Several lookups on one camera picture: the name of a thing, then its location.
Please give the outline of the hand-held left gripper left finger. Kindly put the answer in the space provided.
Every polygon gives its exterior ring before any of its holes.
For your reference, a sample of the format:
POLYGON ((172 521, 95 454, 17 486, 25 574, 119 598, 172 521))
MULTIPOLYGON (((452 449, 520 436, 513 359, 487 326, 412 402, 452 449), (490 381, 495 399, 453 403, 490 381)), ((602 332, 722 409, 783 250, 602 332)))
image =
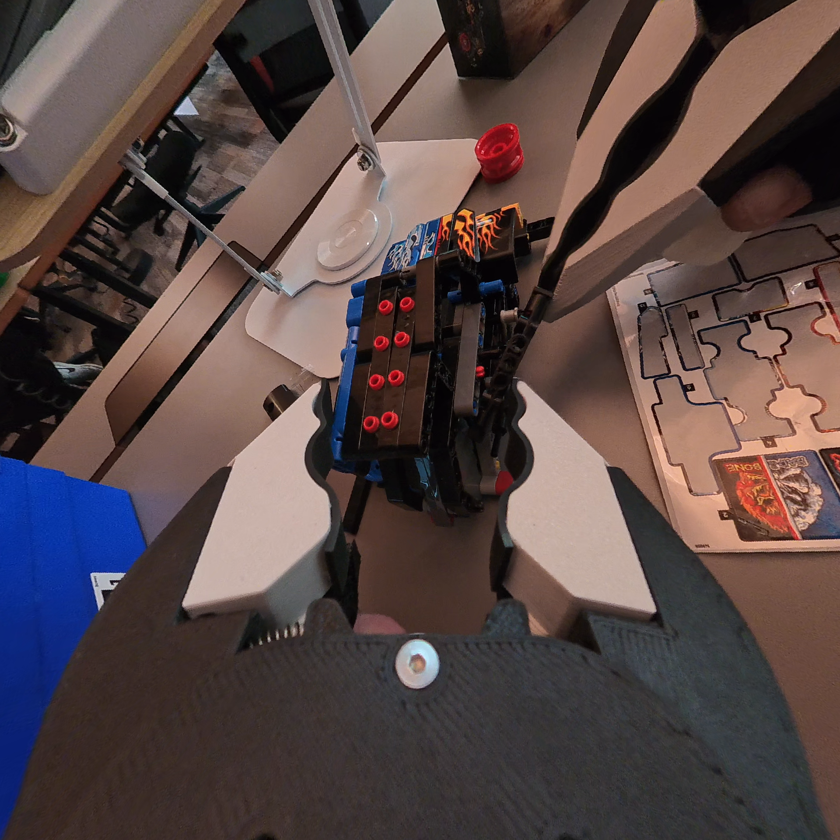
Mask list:
POLYGON ((354 621, 360 558, 327 482, 332 422, 322 381, 234 458, 183 600, 191 618, 254 610, 291 625, 327 595, 354 621))

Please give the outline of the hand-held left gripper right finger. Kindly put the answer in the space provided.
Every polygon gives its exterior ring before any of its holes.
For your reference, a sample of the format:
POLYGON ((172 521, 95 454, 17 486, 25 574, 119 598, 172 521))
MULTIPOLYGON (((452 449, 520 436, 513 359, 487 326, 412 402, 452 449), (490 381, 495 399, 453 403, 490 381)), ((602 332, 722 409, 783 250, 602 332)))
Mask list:
POLYGON ((604 458, 521 381, 508 394, 506 465, 490 585, 540 635, 567 637, 582 610, 646 621, 655 601, 604 458))

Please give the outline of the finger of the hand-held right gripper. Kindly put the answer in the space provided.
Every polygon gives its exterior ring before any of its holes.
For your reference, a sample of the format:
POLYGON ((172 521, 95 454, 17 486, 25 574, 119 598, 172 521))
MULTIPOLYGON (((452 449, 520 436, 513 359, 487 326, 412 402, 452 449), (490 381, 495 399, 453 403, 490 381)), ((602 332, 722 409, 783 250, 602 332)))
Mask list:
POLYGON ((628 2, 598 71, 539 283, 588 302, 662 254, 708 210, 665 148, 708 64, 694 2, 628 2))
POLYGON ((838 204, 839 3, 627 2, 595 77, 546 253, 546 320, 644 262, 738 246, 720 209, 785 163, 838 204))

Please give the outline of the black flame sticker brick panel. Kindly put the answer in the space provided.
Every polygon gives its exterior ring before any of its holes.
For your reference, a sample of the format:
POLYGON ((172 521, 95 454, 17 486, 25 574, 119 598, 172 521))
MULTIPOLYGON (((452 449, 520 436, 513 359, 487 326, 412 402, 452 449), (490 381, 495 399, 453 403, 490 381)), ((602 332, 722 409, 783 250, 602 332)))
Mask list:
POLYGON ((525 354, 533 335, 536 333, 544 313, 553 298, 555 281, 549 286, 539 283, 532 291, 528 305, 521 310, 513 327, 512 335, 498 361, 497 367, 490 378, 486 391, 479 402, 479 414, 473 438, 480 441, 491 427, 498 410, 503 406, 508 388, 516 374, 522 357, 525 354))

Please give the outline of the blue black toy brick truck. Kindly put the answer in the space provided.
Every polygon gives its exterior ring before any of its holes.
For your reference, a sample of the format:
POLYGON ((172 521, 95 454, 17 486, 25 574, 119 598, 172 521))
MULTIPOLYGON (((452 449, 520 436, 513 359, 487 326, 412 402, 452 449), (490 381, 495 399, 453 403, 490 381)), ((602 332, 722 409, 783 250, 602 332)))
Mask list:
POLYGON ((353 283, 336 470, 443 526, 510 486, 498 459, 504 421, 480 441, 473 428, 518 319, 518 261, 552 225, 528 222, 517 203, 462 208, 414 226, 388 248, 378 276, 353 283))

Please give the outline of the person's right hand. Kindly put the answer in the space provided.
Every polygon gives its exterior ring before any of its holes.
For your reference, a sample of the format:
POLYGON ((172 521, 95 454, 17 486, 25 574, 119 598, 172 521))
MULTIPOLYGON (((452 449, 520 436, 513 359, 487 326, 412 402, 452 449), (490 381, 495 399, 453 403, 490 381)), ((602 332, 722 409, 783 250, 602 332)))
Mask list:
POLYGON ((721 219, 732 231, 748 233, 798 212, 812 201, 812 189, 786 164, 756 174, 721 208, 721 219))

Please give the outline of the black brick beam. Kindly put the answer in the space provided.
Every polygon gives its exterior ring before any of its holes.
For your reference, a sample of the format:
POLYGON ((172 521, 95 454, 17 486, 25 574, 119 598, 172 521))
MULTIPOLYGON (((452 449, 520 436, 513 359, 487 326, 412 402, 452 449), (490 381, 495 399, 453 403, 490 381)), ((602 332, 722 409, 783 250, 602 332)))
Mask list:
POLYGON ((356 535, 358 533, 372 486, 372 482, 365 476, 355 477, 350 498, 343 514, 343 529, 348 534, 356 535))

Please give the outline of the black cylinder part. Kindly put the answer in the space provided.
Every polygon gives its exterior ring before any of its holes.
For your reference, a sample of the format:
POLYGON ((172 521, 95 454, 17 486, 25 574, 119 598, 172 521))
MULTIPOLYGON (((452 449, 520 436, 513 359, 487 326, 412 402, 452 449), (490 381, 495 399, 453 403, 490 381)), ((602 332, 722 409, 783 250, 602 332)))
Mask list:
POLYGON ((294 375, 289 384, 280 384, 274 388, 263 403, 270 421, 278 419, 319 378, 309 369, 303 369, 294 375))

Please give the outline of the red wheel rim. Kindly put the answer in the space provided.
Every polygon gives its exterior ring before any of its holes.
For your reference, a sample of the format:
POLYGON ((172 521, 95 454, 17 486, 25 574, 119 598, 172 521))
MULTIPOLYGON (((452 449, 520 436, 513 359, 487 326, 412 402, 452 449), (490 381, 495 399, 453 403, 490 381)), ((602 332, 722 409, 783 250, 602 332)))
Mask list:
POLYGON ((524 163, 518 126, 507 122, 489 129, 476 142, 475 153, 487 183, 498 184, 512 178, 524 163))

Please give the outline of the brick set box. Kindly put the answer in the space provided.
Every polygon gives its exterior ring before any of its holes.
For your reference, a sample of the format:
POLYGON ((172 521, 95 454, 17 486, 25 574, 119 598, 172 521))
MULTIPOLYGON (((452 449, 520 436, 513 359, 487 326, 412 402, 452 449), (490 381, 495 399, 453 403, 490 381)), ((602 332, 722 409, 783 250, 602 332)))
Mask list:
POLYGON ((585 1, 437 1, 461 78, 514 78, 585 1))

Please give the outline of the sticker sheet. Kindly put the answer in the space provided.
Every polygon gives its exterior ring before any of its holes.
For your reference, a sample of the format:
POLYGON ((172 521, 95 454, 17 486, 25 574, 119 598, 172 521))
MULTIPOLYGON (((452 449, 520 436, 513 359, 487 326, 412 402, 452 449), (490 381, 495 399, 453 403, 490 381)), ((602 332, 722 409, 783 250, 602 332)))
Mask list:
POLYGON ((702 552, 838 550, 839 214, 610 289, 668 514, 702 552))

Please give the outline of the blue storage bin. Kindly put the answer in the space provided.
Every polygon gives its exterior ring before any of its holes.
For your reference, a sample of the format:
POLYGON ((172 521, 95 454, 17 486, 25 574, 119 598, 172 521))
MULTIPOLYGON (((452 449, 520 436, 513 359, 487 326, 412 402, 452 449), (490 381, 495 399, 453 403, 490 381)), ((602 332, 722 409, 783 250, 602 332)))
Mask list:
POLYGON ((70 656, 144 550, 126 491, 2 457, 2 826, 70 656))

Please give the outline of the white book stand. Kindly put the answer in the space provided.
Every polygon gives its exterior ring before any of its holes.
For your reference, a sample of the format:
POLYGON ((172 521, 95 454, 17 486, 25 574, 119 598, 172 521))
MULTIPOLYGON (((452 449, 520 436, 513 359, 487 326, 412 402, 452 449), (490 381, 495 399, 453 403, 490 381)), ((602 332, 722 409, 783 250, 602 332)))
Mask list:
MULTIPOLYGON (((76 2, 2 85, 2 268, 57 255, 142 130, 185 89, 238 2, 76 2)), ((248 325, 315 375, 335 376, 350 281, 410 223, 446 213, 478 164, 472 139, 375 145, 446 41, 434 2, 394 2, 98 381, 156 390, 254 280, 248 325)))

